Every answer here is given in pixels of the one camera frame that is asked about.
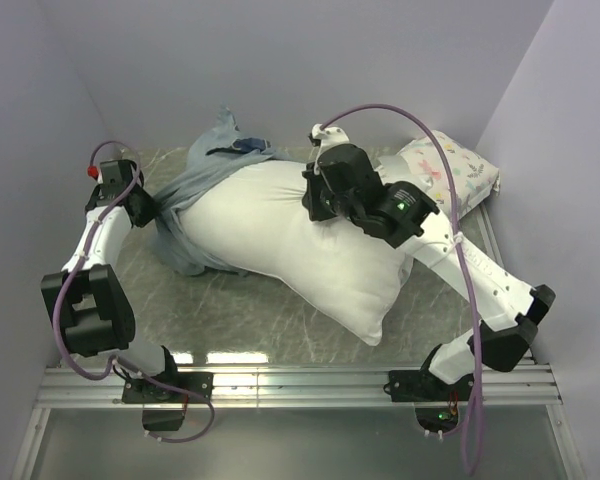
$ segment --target cable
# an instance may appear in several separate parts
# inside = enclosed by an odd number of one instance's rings
[[[76,372],[81,377],[84,377],[88,380],[93,380],[93,381],[104,380],[105,378],[107,378],[109,376],[109,374],[111,373],[115,364],[118,363],[119,365],[124,367],[126,370],[135,372],[138,377],[144,378],[147,382],[152,383],[153,385],[155,385],[159,388],[162,388],[163,390],[169,390],[174,393],[180,393],[180,394],[186,395],[189,398],[194,398],[194,399],[204,403],[205,405],[207,405],[209,407],[209,411],[211,414],[209,417],[209,421],[207,422],[207,425],[200,432],[198,432],[195,435],[192,435],[192,436],[186,437],[186,438],[162,438],[159,435],[154,434],[152,432],[148,433],[148,435],[151,436],[152,438],[155,438],[158,441],[165,442],[165,443],[189,442],[191,440],[196,440],[197,438],[202,437],[205,433],[207,433],[209,431],[209,429],[213,425],[213,421],[215,420],[215,409],[213,408],[213,405],[211,404],[210,400],[208,400],[207,398],[205,398],[204,396],[202,396],[196,392],[184,390],[182,388],[174,387],[172,385],[167,385],[166,383],[159,382],[159,381],[151,378],[149,375],[146,375],[144,372],[142,372],[138,367],[136,367],[132,363],[127,362],[126,360],[124,360],[122,358],[117,358],[115,355],[111,355],[111,356],[109,356],[109,358],[107,358],[107,364],[102,373],[99,373],[99,374],[90,373],[90,372],[86,371],[85,369],[83,369],[80,365],[78,365],[73,358],[71,358],[71,354],[69,353],[69,350],[67,350],[67,347],[64,344],[64,339],[62,338],[62,331],[60,330],[60,311],[62,309],[62,304],[64,303],[64,299],[67,296],[67,292],[69,291],[69,287],[71,286],[71,283],[73,282],[73,280],[76,278],[76,275],[78,274],[78,272],[80,272],[82,270],[82,267],[84,266],[85,262],[87,261],[87,258],[88,258],[87,255],[89,253],[89,250],[91,249],[91,244],[93,243],[93,239],[95,238],[98,228],[100,228],[104,219],[107,218],[107,215],[109,215],[109,213],[111,213],[111,211],[116,206],[118,206],[118,204],[120,204],[120,202],[122,202],[129,195],[131,190],[133,190],[133,187],[135,187],[138,184],[139,179],[140,179],[140,155],[133,148],[129,147],[128,145],[126,145],[122,142],[118,142],[116,140],[108,140],[108,141],[102,142],[100,145],[98,145],[91,153],[91,158],[89,160],[89,166],[91,167],[94,165],[96,156],[97,156],[98,152],[102,149],[102,147],[104,147],[106,145],[111,145],[111,144],[120,145],[120,146],[126,148],[127,150],[129,150],[136,159],[136,168],[133,171],[133,177],[131,179],[131,182],[129,182],[129,185],[127,185],[127,188],[125,188],[123,190],[123,192],[120,195],[118,195],[100,213],[100,215],[98,215],[98,218],[93,223],[93,225],[91,226],[91,228],[89,229],[89,231],[87,233],[86,239],[84,241],[84,245],[82,246],[82,252],[80,254],[80,258],[78,259],[78,261],[76,262],[76,265],[73,267],[71,272],[69,272],[69,275],[67,276],[64,283],[62,284],[62,287],[60,288],[60,292],[58,293],[58,297],[56,298],[56,302],[53,306],[53,314],[52,314],[52,322],[51,322],[52,326],[53,326],[53,337],[55,339],[56,346],[58,347],[58,350],[60,351],[60,355],[61,355],[62,359],[67,363],[67,365],[69,365],[69,367],[71,367],[71,369],[74,372]]]
[[[442,165],[444,166],[445,174],[447,175],[447,181],[449,182],[449,191],[451,193],[451,229],[453,231],[454,238],[459,238],[458,234],[460,232],[460,225],[458,222],[458,195],[456,192],[456,185],[453,180],[453,174],[451,173],[451,166],[449,165],[449,161],[447,160],[447,156],[444,153],[444,149],[438,139],[433,134],[429,128],[422,123],[417,117],[412,115],[411,113],[403,110],[399,107],[395,107],[393,105],[387,105],[383,103],[370,103],[366,105],[360,105],[358,107],[352,108],[345,112],[342,112],[335,117],[329,119],[325,123],[320,126],[321,130],[324,130],[332,123],[344,118],[352,113],[359,112],[362,110],[390,110],[395,112],[403,117],[408,118],[413,123],[415,123],[420,129],[429,137],[433,146],[438,151],[440,155],[440,159],[442,160]],[[462,463],[464,464],[465,472],[468,475],[473,475],[478,468],[478,464],[480,462],[480,457],[482,456],[482,439],[484,435],[484,409],[482,405],[482,342],[480,336],[480,314],[478,313],[478,305],[476,301],[476,293],[473,288],[473,282],[471,281],[471,275],[469,274],[469,267],[467,265],[467,261],[464,257],[464,252],[462,250],[462,242],[457,242],[455,245],[455,250],[458,255],[458,263],[460,264],[460,270],[462,271],[462,276],[464,278],[464,282],[467,286],[467,296],[469,299],[469,306],[471,307],[471,316],[472,316],[472,324],[473,324],[473,344],[475,345],[474,349],[474,371],[473,371],[473,389],[471,390],[471,395],[469,397],[469,402],[467,404],[467,411],[464,415],[464,420],[461,425],[458,425],[456,428],[447,433],[447,435],[452,435],[457,433],[460,429],[462,429],[462,447],[461,447],[461,455],[462,455]],[[473,456],[471,462],[468,459],[468,437],[469,437],[469,426],[471,425],[471,420],[475,415],[476,419],[476,452]]]

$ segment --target white pillow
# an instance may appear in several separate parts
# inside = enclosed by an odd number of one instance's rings
[[[342,218],[311,222],[301,203],[304,168],[286,161],[244,167],[183,211],[182,228],[198,247],[229,265],[282,280],[377,345],[382,319],[413,259]],[[379,172],[385,183],[397,180],[390,178],[395,171]]]
[[[477,153],[464,148],[455,140],[436,130],[433,131],[445,151],[458,194],[458,217],[463,217],[482,200],[491,190],[498,192],[500,173]],[[425,174],[433,179],[433,187],[427,194],[436,201],[440,210],[451,215],[451,195],[449,183],[442,166],[440,154],[429,137],[412,141],[398,152],[406,160],[414,175]]]

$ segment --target pillowcase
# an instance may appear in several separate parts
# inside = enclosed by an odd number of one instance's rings
[[[477,153],[464,148],[442,132],[433,131],[445,151],[458,194],[458,218],[463,217],[500,189],[500,172]],[[427,194],[440,210],[451,216],[451,194],[440,154],[429,137],[412,141],[398,152],[407,162],[411,173],[429,175],[433,186]]]
[[[311,222],[301,203],[304,168],[288,161],[243,167],[183,210],[182,228],[199,248],[283,281],[365,343],[377,345],[382,320],[413,259],[343,218]],[[381,173],[385,183],[400,179],[395,169]],[[403,173],[410,180],[406,168]]]

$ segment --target gray marble surface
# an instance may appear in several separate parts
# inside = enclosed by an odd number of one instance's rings
[[[299,161],[311,148],[287,149]],[[371,157],[392,154],[367,149]],[[187,149],[143,151],[146,189],[156,192],[184,169]],[[462,221],[465,235],[484,249],[474,210]],[[421,363],[438,343],[471,324],[468,304],[416,262],[384,320],[382,342],[370,347],[316,311],[282,282],[207,272],[185,277],[151,253],[153,225],[127,237],[116,268],[136,314],[138,329],[165,345],[182,363]]]

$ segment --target red button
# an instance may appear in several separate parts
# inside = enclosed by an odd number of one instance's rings
[[[100,172],[98,172],[98,167],[96,167],[95,165],[90,165],[87,168],[87,175],[89,175],[94,180],[97,180],[98,176],[100,175]]]

